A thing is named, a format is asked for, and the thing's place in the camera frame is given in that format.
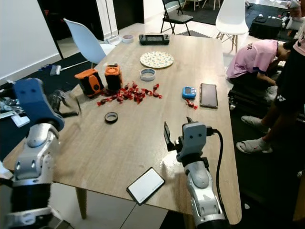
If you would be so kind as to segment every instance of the dark hair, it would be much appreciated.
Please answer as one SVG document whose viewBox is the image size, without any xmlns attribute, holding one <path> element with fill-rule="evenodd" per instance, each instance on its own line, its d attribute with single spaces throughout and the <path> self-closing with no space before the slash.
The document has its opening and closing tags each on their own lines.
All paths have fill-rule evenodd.
<svg viewBox="0 0 305 229">
<path fill-rule="evenodd" d="M 293 45 L 296 43 L 297 39 L 293 39 L 292 41 L 285 42 L 283 44 L 283 48 L 287 50 L 292 50 Z"/>
</svg>

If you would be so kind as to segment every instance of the tape roll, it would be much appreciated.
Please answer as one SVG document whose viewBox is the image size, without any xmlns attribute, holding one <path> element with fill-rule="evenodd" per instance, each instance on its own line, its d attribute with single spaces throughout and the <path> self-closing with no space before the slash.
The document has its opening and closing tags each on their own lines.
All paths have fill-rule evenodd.
<svg viewBox="0 0 305 229">
<path fill-rule="evenodd" d="M 133 36 L 132 35 L 124 35 L 122 36 L 122 42 L 124 43 L 132 43 L 133 42 Z"/>
<path fill-rule="evenodd" d="M 156 71 L 152 68 L 144 68 L 140 71 L 140 79 L 143 81 L 152 81 L 156 78 Z"/>
<path fill-rule="evenodd" d="M 118 114 L 115 112 L 109 112 L 105 115 L 105 122 L 112 124 L 115 123 L 118 120 Z"/>
</svg>

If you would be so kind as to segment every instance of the pink shirt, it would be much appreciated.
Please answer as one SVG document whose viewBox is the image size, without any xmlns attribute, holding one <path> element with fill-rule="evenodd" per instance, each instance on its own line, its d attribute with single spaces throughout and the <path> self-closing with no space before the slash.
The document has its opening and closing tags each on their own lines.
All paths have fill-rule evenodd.
<svg viewBox="0 0 305 229">
<path fill-rule="evenodd" d="M 294 44 L 294 49 L 301 55 L 305 56 L 305 21 L 299 29 L 298 41 Z"/>
<path fill-rule="evenodd" d="M 243 47 L 228 67 L 228 78 L 236 78 L 246 72 L 265 73 L 277 54 L 277 48 L 275 40 L 261 40 Z"/>
</svg>

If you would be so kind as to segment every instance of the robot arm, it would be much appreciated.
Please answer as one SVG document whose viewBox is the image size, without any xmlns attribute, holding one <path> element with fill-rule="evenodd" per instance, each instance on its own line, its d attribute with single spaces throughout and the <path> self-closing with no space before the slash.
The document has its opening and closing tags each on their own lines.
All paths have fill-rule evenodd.
<svg viewBox="0 0 305 229">
<path fill-rule="evenodd" d="M 187 175 L 186 186 L 191 194 L 195 225 L 198 229 L 228 229 L 230 225 L 222 204 L 213 192 L 213 180 L 208 171 L 207 159 L 201 158 L 206 137 L 212 135 L 213 130 L 188 118 L 188 123 L 182 126 L 182 132 L 183 135 L 173 144 L 170 141 L 169 128 L 166 122 L 164 123 L 164 138 L 168 151 L 177 151 L 177 160 L 182 163 Z"/>
<path fill-rule="evenodd" d="M 78 112 L 61 114 L 60 102 L 67 105 L 66 101 L 60 93 L 48 101 L 38 79 L 17 81 L 15 93 L 33 126 L 15 163 L 11 213 L 6 216 L 5 227 L 38 229 L 52 219 L 48 204 L 63 116 L 75 116 Z"/>
</svg>

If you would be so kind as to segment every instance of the black folding chair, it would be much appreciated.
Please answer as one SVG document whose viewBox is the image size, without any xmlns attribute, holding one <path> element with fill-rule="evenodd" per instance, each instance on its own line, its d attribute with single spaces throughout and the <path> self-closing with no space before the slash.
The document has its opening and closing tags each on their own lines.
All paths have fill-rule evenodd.
<svg viewBox="0 0 305 229">
<path fill-rule="evenodd" d="M 168 12 L 167 11 L 166 4 L 169 3 L 169 2 L 173 2 L 173 1 L 176 1 L 179 4 L 179 8 L 178 8 L 178 12 L 177 13 L 175 12 L 175 10 L 172 11 L 172 12 Z M 183 14 L 180 2 L 178 0 L 162 0 L 162 2 L 163 2 L 163 5 L 164 5 L 164 17 L 163 17 L 163 23 L 162 23 L 162 27 L 161 27 L 161 32 L 160 33 L 172 29 L 172 34 L 175 34 L 174 30 L 175 30 L 176 24 L 179 24 L 179 25 L 185 24 L 185 26 L 187 28 L 187 32 L 189 33 L 189 35 L 191 35 L 190 31 L 189 31 L 189 28 L 187 27 L 187 23 L 189 21 L 192 21 L 193 17 L 189 16 L 189 15 Z M 166 30 L 164 30 L 164 31 L 162 31 L 164 22 L 169 22 L 171 27 L 166 29 Z"/>
</svg>

